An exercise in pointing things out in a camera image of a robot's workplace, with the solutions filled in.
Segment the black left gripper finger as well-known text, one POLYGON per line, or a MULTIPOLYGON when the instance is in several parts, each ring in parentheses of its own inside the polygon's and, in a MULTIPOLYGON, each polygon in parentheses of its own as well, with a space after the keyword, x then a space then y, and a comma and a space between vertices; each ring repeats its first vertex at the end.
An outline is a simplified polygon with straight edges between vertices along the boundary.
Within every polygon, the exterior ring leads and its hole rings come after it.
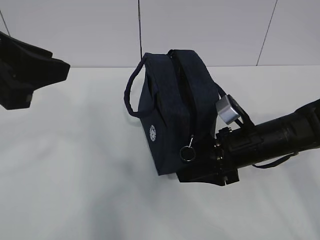
POLYGON ((4 32, 0 33, 0 60, 16 80, 30 84, 35 89, 65 81, 71 68, 69 63, 54 58, 51 51, 4 32))

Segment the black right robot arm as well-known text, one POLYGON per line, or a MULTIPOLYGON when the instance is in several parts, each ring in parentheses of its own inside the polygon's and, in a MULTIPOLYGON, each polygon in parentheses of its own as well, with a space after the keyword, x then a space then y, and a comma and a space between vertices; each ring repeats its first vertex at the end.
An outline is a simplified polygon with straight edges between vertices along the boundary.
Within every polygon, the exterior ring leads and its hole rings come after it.
POLYGON ((181 183, 226 186, 237 183, 238 170, 277 167, 300 152, 320 147, 320 101, 282 117, 253 124, 244 116, 241 127, 222 128, 194 146, 196 157, 176 175, 181 183))

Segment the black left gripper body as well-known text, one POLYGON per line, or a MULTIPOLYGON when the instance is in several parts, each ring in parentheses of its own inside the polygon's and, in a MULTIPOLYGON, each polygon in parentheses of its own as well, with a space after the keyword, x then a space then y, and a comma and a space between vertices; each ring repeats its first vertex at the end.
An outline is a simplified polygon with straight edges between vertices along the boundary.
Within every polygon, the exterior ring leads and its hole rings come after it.
POLYGON ((0 61, 0 105, 6 110, 27 109, 31 106, 34 89, 28 83, 20 82, 12 68, 0 61))

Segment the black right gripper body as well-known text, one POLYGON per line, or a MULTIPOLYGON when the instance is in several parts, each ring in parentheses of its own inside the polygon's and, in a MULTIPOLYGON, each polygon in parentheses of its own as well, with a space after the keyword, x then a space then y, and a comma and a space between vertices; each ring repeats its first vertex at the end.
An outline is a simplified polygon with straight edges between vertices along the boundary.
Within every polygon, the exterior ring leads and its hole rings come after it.
POLYGON ((213 184, 223 187, 239 181, 239 173, 230 151, 228 149, 227 137, 232 133, 230 127, 224 127, 218 131, 214 139, 214 177, 213 184))

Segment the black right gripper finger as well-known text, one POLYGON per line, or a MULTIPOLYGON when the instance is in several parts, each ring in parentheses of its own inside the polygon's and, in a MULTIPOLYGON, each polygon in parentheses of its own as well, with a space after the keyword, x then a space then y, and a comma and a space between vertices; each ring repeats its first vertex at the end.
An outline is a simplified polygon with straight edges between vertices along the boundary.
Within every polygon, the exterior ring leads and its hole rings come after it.
POLYGON ((221 162, 216 158, 199 158, 176 172, 181 183, 206 183, 223 187, 221 162))

